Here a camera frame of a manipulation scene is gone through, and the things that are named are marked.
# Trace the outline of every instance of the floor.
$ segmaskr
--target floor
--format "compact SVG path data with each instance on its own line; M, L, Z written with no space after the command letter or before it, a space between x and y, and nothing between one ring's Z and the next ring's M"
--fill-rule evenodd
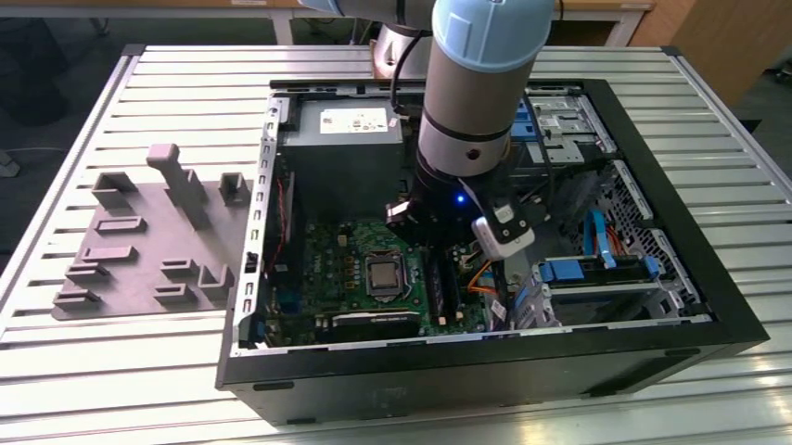
M92 103L102 91L126 44L159 45L273 45L275 33L267 20L259 19L115 19L110 35L98 37L86 19L51 19L48 24L71 68L59 77L70 110L58 122L43 127L23 127L0 111L0 149L55 148L15 151L12 156L23 171L16 178L0 178L0 273L23 236L29 219L55 177ZM346 43L351 20L330 24L294 21L299 45ZM740 119L761 119L755 136L769 155L792 175L792 84L760 79L735 113Z

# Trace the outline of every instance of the electrical cable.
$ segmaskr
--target electrical cable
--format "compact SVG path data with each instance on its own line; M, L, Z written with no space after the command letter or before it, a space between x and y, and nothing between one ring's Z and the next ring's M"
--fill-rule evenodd
M267 273L273 272L273 268L275 267L275 261L278 260L278 255L283 250L283 245L286 244L286 209L283 207L283 182L278 179L278 213L281 215L281 240L278 242L278 250L275 250L275 255L273 256L273 261L270 261L270 267L267 267Z
M581 165L568 165L556 172L556 179L561 182L561 180L566 179L568 177L573 177L576 174L598 170L608 164L609 161L610 159L602 158L590 160ZM525 195L522 195L520 198L520 203L525 204L530 197L533 197L548 185L549 178L545 178L545 181L542 181Z
M533 122L533 131L536 132L536 142L540 146L540 152L542 153L542 161L545 162L545 168L548 169L548 196L545 197L545 207L550 208L553 199L556 198L556 171L553 169L553 162L549 160L548 147L545 146L545 137L542 135L542 129L540 128L538 120L536 119L533 105L530 104L529 94L522 92L522 100L525 101L525 107L529 111L530 121Z
M614 239L614 249L616 249L616 253L618 255L626 255L628 251L624 247L624 243L621 242L621 238L618 237L618 233L616 232L616 229L612 226L608 226L608 234L613 237Z
M401 272L402 277L405 279L405 286L407 287L407 292L405 293L405 296L401 299L407 299L407 297L413 293L413 286L410 286L410 280L407 279L407 262L405 260L403 255L401 256Z
M374 21L369 20L369 24L366 25L366 27L362 30L362 34L361 34L361 39L358 40L358 45L362 45L362 43L366 40L366 36L369 35L369 32L371 31L371 27L374 26Z
M470 279L470 282L468 283L468 290L470 290L470 288L476 286L476 283L480 281L480 278L484 275L484 272L486 271L486 269L490 267L492 263L493 262L489 260L484 263L480 271L476 272L476 275L473 275L473 279Z
M394 76L391 78L391 107L394 108L394 113L398 115L405 114L402 112L403 111L402 106L398 104L398 97L397 97L398 76L401 75L401 71L405 68L405 63L407 62L407 57L410 56L411 51L417 47L421 39L423 37L426 37L427 35L430 35L430 33L421 32L421 33L418 33L418 35L414 36L414 38L410 40L410 43L407 44L407 47L405 48L405 52L401 54L401 57L398 58L398 62L395 64Z

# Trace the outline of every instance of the slotted aluminum surface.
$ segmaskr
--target slotted aluminum surface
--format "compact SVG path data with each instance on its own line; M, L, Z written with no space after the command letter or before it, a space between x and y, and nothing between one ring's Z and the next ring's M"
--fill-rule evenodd
M533 77L610 81L772 337L740 356L629 397L275 429L212 387L222 312L52 319L59 280L92 216L96 175L123 169L134 181L159 181L144 167L144 148L174 142L200 178L228 167L251 177L269 81L369 76L367 49L341 46L150 46L142 57L123 57L0 280L9 293L0 318L0 440L787 443L788 183L684 60L656 49L549 48Z

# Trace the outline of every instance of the black plastic part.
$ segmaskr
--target black plastic part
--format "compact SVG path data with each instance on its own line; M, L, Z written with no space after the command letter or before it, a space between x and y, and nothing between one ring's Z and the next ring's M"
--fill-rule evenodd
M399 25L403 25L406 20L405 20L405 7L406 7L406 1L405 0L395 0L395 23Z
M444 290L444 277L441 273L440 251L434 249L423 258L423 281L426 283L426 293L430 304L431 321L441 323L440 320L446 317L446 296Z
M661 46L660 50L665 53L669 57L684 57L683 50L676 46Z
M271 382L271 383L259 383L253 386L254 391L279 391L283 389L291 389L295 387L295 382Z
M259 270L259 254L247 252L245 254L245 273L255 273Z
M257 343L262 343L265 340L266 320L261 313L254 312L239 321L239 347L254 350Z
M122 50L122 56L142 56L144 52L144 44L127 44Z
M605 269L601 259L578 260L582 279L556 280L549 284L550 289L566 289L584 286L614 286L653 281L647 264L636 256L614 257L616 267Z
M421 314L417 312L378 312L333 317L329 333L331 343L393 340L418 336Z

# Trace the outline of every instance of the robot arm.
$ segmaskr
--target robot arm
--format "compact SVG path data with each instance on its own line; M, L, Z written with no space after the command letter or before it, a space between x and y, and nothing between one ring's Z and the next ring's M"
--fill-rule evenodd
M514 111L548 40L553 0L301 0L342 16L433 30L417 177L423 204L464 193L484 253L501 260L533 241L530 219L510 187L498 187ZM389 209L398 216L409 206Z

